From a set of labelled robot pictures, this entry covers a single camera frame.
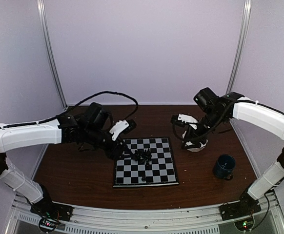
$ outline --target mug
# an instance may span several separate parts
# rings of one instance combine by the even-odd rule
[[[219,179],[233,179],[233,169],[235,167],[235,159],[231,155],[220,155],[214,168],[213,174]]]

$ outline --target robotic arm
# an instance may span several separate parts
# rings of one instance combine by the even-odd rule
[[[175,125],[188,126],[182,137],[183,148],[192,152],[202,150],[207,144],[206,136],[216,127],[231,118],[244,120],[261,127],[284,140],[284,113],[258,101],[252,101],[241,94],[231,92],[222,97],[215,95],[209,88],[199,91],[194,101],[206,113],[199,121],[191,116],[173,116],[171,122],[176,135]],[[284,148],[277,160],[256,179],[240,196],[236,205],[220,207],[223,219],[231,219],[248,215],[258,210],[258,199],[284,179]]]
[[[59,208],[52,202],[47,189],[17,169],[6,157],[6,152],[39,144],[85,142],[94,148],[104,150],[105,155],[110,159],[120,159],[127,147],[119,138],[119,134],[130,132],[136,124],[133,120],[122,120],[109,130],[103,130],[110,116],[111,114],[101,105],[93,102],[83,114],[77,116],[65,114],[51,121],[0,124],[0,180],[25,196],[38,214],[42,216],[57,214]]]

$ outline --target ventilation grille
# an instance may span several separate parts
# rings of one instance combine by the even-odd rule
[[[126,232],[123,232],[123,233],[100,232],[100,231],[93,231],[92,229],[88,229],[88,228],[72,227],[72,226],[66,226],[65,233],[68,233],[68,234],[126,234]],[[161,232],[161,234],[220,234],[220,232],[219,232],[218,226],[212,226],[208,228],[193,229],[192,231],[187,231],[187,232],[175,232],[175,233]]]
[[[20,214],[19,220],[24,221],[26,223],[31,223],[31,224],[38,224],[38,222],[39,222],[38,218],[32,217],[30,215],[25,215],[25,214]]]

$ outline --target chessboard border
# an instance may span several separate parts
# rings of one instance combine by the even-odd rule
[[[113,167],[113,188],[139,188],[139,187],[153,187],[153,186],[170,186],[170,185],[178,185],[179,183],[179,176],[178,176],[178,171],[177,171],[177,165],[176,165],[176,161],[175,161],[175,157],[174,157],[174,153],[173,153],[173,149],[172,149],[172,144],[170,141],[170,137],[169,136],[151,136],[151,137],[132,137],[132,138],[123,138],[123,141],[125,140],[135,140],[135,139],[156,139],[156,138],[167,138],[168,139],[168,144],[169,144],[169,148],[170,148],[170,154],[171,154],[171,158],[172,158],[172,165],[173,165],[173,169],[175,171],[175,177],[176,177],[176,181],[175,182],[157,182],[157,183],[152,183],[152,184],[115,184],[116,182],[116,166],[117,166],[117,160],[114,161],[114,167]]]

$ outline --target chess square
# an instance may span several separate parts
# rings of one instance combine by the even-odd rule
[[[129,157],[130,154],[124,154],[125,159],[115,162],[115,188],[179,184],[168,137],[124,139],[124,142],[132,153],[137,149],[150,149],[152,157],[146,166],[143,160],[135,161]]]

